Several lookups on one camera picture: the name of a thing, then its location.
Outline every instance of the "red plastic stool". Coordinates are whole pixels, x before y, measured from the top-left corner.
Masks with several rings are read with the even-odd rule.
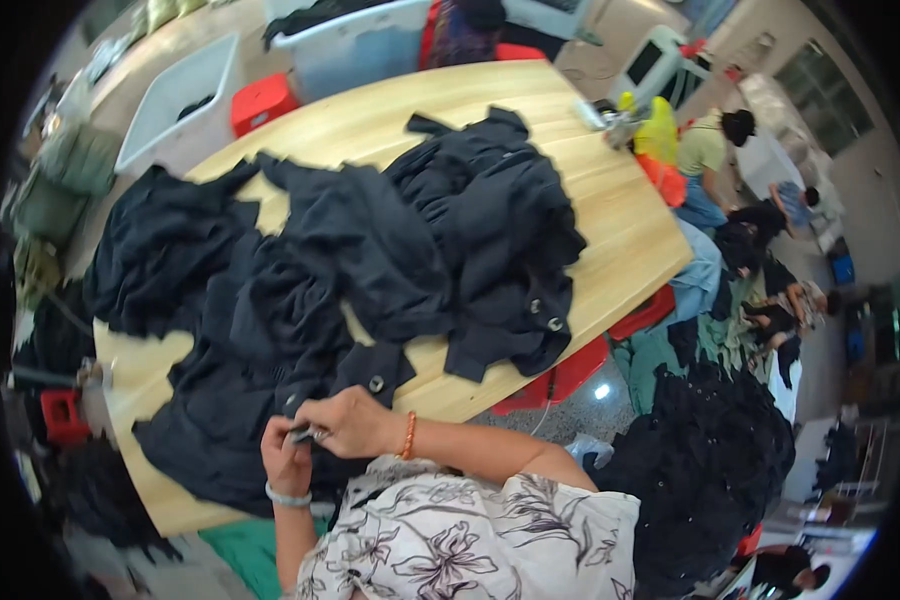
[[[610,351],[604,336],[598,336],[562,363],[530,381],[522,390],[491,406],[490,412],[498,417],[505,417],[516,410],[544,408],[547,399],[551,398],[551,386],[551,405],[560,404],[604,366]]]
[[[647,308],[626,315],[606,332],[610,334],[610,337],[615,342],[625,340],[639,330],[656,325],[676,307],[674,288],[670,287],[669,283],[666,283],[649,299]]]
[[[233,95],[230,104],[230,126],[233,134],[246,136],[264,123],[300,108],[300,101],[290,89],[287,76],[274,73],[253,81]]]
[[[760,534],[763,533],[763,523],[756,526],[753,533],[747,535],[737,544],[737,556],[750,556],[756,552],[756,547],[760,545]]]
[[[547,54],[543,54],[537,48],[518,44],[497,44],[495,54],[497,61],[547,60]]]
[[[40,393],[47,440],[58,446],[80,444],[90,435],[90,425],[77,414],[77,390],[45,390]]]

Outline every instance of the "blue jeans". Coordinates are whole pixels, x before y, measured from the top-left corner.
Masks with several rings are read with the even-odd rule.
[[[704,191],[702,174],[684,174],[687,179],[686,199],[683,206],[673,209],[676,216],[698,230],[719,228],[727,222],[727,215]]]
[[[653,328],[665,328],[710,312],[720,291],[720,271],[724,258],[707,234],[694,225],[676,219],[687,239],[693,258],[670,280],[675,308]]]

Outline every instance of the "wooden table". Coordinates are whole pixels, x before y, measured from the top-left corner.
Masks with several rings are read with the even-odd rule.
[[[543,60],[414,73],[303,106],[217,152],[188,177],[215,178],[259,150],[330,168],[343,161],[383,168],[422,140],[419,134],[404,132],[414,111],[460,127],[483,119],[488,105],[514,110],[528,123],[533,143],[562,174],[576,226],[588,242],[569,270],[574,280],[569,315],[574,337],[564,358],[643,303],[691,258],[674,217],[636,161],[625,151],[611,150],[600,133],[584,127],[574,111],[576,98],[570,83]],[[287,194],[262,174],[244,187],[240,198],[262,201],[257,223],[261,231],[282,229]],[[369,339],[352,318],[350,324],[358,340]],[[157,530],[168,536],[244,518],[237,510],[195,500],[151,466],[131,432],[134,421],[148,419],[170,399],[166,375],[190,351],[191,336],[133,339],[99,321],[94,332],[97,359],[113,363],[113,388],[106,401],[117,443]],[[443,338],[407,344],[417,376],[397,390],[394,410],[463,422],[529,381],[509,362],[489,368],[480,385],[446,375],[446,348]]]

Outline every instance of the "black hair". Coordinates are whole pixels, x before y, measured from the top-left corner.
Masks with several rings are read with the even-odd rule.
[[[826,295],[826,312],[828,315],[840,313],[844,307],[844,295],[834,290]]]
[[[754,114],[749,110],[737,110],[725,112],[720,117],[720,126],[723,127],[723,135],[737,148],[747,143],[747,138],[756,131]]]
[[[820,203],[820,192],[817,191],[816,187],[808,187],[803,194],[807,199],[807,207],[816,207]]]
[[[813,589],[819,590],[824,586],[827,580],[830,579],[830,565],[821,564],[813,570],[813,574],[816,579],[816,584],[813,586]]]

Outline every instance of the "floral blouse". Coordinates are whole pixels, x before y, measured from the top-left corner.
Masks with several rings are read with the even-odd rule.
[[[384,456],[284,598],[632,600],[640,501],[521,473],[501,488]]]

